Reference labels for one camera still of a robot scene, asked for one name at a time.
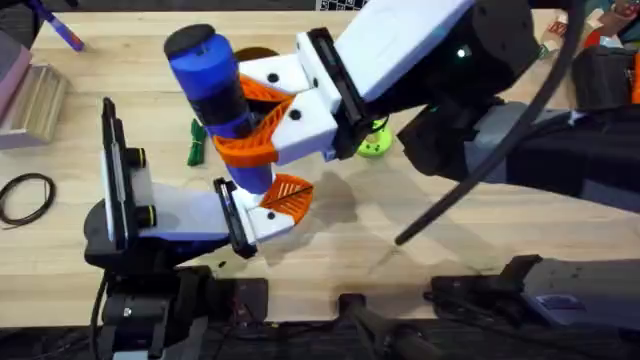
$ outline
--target wooden tabletop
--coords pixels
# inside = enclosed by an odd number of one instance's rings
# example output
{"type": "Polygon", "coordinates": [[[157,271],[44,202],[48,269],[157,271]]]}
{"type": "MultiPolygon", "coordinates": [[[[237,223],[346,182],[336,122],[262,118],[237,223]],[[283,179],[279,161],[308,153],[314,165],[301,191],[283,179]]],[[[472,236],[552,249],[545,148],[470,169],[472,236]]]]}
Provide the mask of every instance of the wooden tabletop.
{"type": "MultiPolygon", "coordinates": [[[[267,46],[291,52],[294,34],[326,26],[340,34],[353,13],[67,13],[60,14],[88,45],[76,54],[45,24],[33,53],[71,83],[54,141],[41,148],[0,152],[0,184],[42,172],[58,197],[41,220],[0,231],[0,326],[83,325],[100,278],[85,264],[82,225],[103,194],[100,183],[100,99],[110,96],[124,120],[127,141],[149,154],[155,181],[206,189],[227,176],[208,146],[206,165],[186,166],[193,117],[162,52],[165,38],[206,22],[236,49],[267,46]]],[[[536,13],[541,33],[551,13],[536,13]]],[[[539,63],[505,97],[529,101],[548,64],[539,63]]],[[[553,102],[569,103],[565,89],[553,102]]],[[[392,117],[399,131],[416,111],[392,117]]],[[[269,279],[269,318],[329,319],[344,292],[369,296],[387,316],[432,317],[421,292],[436,275],[496,273],[511,257],[603,260],[640,257],[634,214],[530,189],[483,185],[402,248],[393,238],[454,183],[414,170],[396,142],[384,158],[358,156],[325,164],[319,155],[279,169],[315,186],[314,203],[293,233],[260,247],[245,261],[229,249],[192,263],[224,277],[269,279]],[[218,269],[218,264],[227,265],[218,269]]],[[[22,215],[43,198],[41,184],[24,185],[8,200],[22,215]]]]}

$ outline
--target black rubber band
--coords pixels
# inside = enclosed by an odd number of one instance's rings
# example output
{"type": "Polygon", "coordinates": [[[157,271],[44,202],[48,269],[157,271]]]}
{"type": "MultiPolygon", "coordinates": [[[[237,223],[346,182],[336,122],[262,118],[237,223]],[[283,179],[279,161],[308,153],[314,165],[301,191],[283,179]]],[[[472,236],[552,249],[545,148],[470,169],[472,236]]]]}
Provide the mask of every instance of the black rubber band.
{"type": "Polygon", "coordinates": [[[56,184],[53,182],[53,180],[50,177],[42,174],[38,174],[38,173],[28,173],[28,174],[20,175],[17,178],[9,181],[7,185],[5,185],[2,188],[2,190],[0,190],[0,221],[8,225],[12,225],[12,227],[9,229],[30,224],[38,220],[39,218],[41,218],[42,215],[44,215],[49,210],[55,198],[56,198],[56,184]],[[38,208],[33,213],[21,219],[11,219],[4,212],[5,198],[11,192],[11,190],[13,190],[16,186],[28,180],[44,181],[46,185],[49,186],[49,195],[45,196],[44,204],[42,204],[42,206],[40,206],[40,208],[38,208]]]}

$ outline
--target blue marker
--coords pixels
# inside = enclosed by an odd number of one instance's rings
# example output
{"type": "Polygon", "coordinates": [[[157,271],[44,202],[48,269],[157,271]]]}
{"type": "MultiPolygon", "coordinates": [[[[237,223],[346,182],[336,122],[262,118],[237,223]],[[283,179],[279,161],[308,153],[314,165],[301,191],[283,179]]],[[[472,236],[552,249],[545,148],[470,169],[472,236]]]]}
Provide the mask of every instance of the blue marker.
{"type": "Polygon", "coordinates": [[[62,39],[64,39],[64,41],[66,41],[67,44],[69,44],[69,46],[73,48],[73,50],[79,52],[84,49],[84,43],[82,42],[82,40],[80,40],[80,38],[77,37],[76,34],[71,31],[71,29],[63,24],[62,21],[58,20],[58,18],[55,17],[55,15],[53,15],[51,11],[45,8],[40,0],[29,0],[29,5],[31,5],[33,11],[38,13],[38,16],[51,24],[58,35],[60,35],[62,39]]]}
{"type": "MultiPolygon", "coordinates": [[[[167,38],[164,52],[191,107],[209,133],[224,138],[247,137],[258,125],[249,111],[229,41],[208,24],[190,25],[167,38]]],[[[233,180],[254,194],[271,187],[271,165],[236,168],[233,180]]]]}

